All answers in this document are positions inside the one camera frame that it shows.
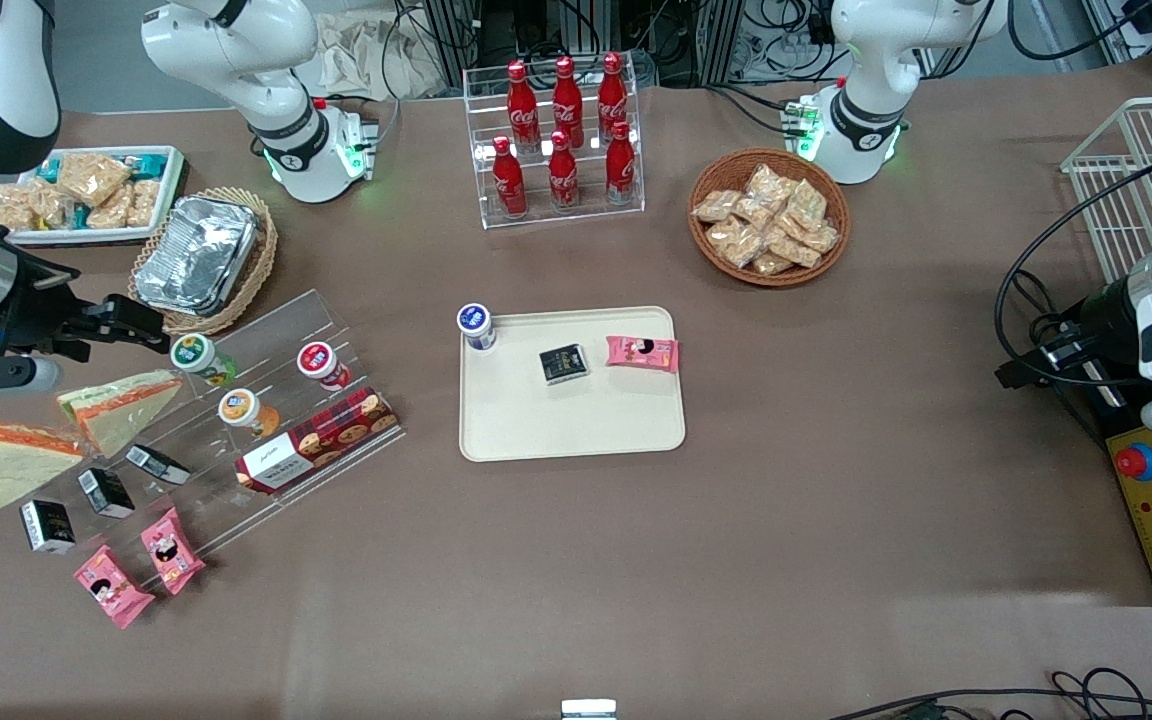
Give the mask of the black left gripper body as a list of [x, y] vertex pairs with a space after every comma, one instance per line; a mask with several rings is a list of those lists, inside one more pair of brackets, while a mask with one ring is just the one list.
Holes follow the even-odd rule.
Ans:
[[1074, 306], [1076, 365], [1098, 363], [1111, 376], [1139, 376], [1137, 310], [1129, 281], [1115, 281]]

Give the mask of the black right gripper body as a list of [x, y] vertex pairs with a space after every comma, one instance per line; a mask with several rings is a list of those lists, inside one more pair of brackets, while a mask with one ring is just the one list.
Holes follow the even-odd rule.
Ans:
[[71, 291], [78, 270], [20, 250], [15, 259], [17, 274], [0, 304], [0, 355], [59, 354], [84, 363], [90, 343], [113, 340], [103, 306]]

